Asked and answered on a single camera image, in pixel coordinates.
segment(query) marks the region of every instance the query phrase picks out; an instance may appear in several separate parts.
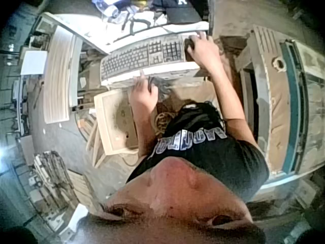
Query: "keyboard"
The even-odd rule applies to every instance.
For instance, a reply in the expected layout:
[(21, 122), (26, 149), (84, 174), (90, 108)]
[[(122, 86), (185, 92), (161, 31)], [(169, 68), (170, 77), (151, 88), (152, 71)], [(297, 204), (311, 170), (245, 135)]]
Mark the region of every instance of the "keyboard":
[(101, 80), (139, 69), (185, 61), (181, 35), (150, 38), (117, 49), (101, 61)]

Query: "black t-shirt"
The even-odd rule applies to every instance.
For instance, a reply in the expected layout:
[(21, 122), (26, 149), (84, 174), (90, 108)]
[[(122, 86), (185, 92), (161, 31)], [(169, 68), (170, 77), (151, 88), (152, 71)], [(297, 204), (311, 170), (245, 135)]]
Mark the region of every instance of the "black t-shirt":
[(245, 202), (269, 177), (262, 153), (226, 134), (218, 111), (208, 103), (184, 106), (171, 121), (151, 155), (132, 172), (130, 181), (169, 156), (184, 158), (221, 181)]

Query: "nose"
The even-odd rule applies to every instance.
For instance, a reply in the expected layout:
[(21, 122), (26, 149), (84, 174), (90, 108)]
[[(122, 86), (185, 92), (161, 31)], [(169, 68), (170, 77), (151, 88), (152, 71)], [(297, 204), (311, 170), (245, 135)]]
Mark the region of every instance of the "nose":
[(198, 173), (180, 158), (168, 157), (150, 172), (150, 206), (156, 213), (184, 210), (197, 187)]

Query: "floor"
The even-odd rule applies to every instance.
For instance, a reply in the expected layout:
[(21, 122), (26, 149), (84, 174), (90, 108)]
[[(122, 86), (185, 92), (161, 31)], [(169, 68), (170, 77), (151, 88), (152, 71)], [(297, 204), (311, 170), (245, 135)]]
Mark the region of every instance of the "floor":
[[(69, 1), (54, 0), (48, 5), (46, 11), (51, 13), (82, 13), (97, 14), (93, 7), (85, 0)], [(299, 21), (293, 20), (286, 7), (277, 0), (216, 0), (215, 1), (215, 27), (214, 37), (245, 36), (252, 29), (253, 24), (272, 28), (276, 31), (290, 35), (312, 46), (316, 50), (323, 50), (322, 39), (312, 30)], [(32, 108), (37, 92), (30, 94), (29, 111), (30, 124), (37, 153), (46, 150), (57, 151), (69, 169), (85, 174), (97, 197), (104, 201), (107, 196), (114, 193), (124, 185), (133, 168), (125, 164), (124, 160), (134, 162), (135, 156), (112, 156), (100, 169), (91, 165), (91, 154), (85, 150), (86, 141), (80, 135), (75, 118), (60, 124), (44, 123), (43, 93), (40, 94), (37, 106)]]

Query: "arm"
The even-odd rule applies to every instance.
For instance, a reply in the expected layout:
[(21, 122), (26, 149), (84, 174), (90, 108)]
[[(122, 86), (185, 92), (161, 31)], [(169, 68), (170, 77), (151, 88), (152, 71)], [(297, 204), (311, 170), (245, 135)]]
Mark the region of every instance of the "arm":
[(248, 141), (258, 148), (246, 122), (241, 102), (223, 69), (218, 46), (213, 43), (212, 37), (207, 39), (205, 33), (200, 33), (200, 37), (191, 36), (191, 39), (194, 49), (189, 46), (187, 52), (198, 65), (211, 74), (227, 132), (234, 138)]
[(134, 78), (135, 86), (130, 96), (133, 118), (137, 128), (139, 144), (139, 160), (151, 153), (156, 143), (156, 135), (151, 125), (151, 114), (158, 101), (158, 88), (151, 86), (151, 92), (148, 89), (148, 80), (143, 72), (141, 77)]

